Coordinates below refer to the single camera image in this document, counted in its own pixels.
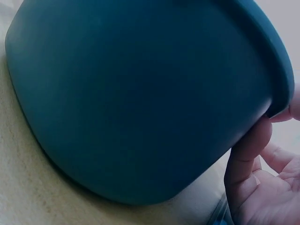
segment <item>matte ceramic bowl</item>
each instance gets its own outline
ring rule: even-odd
[[[252,0],[25,0],[5,46],[47,155],[122,203],[175,196],[294,89]]]

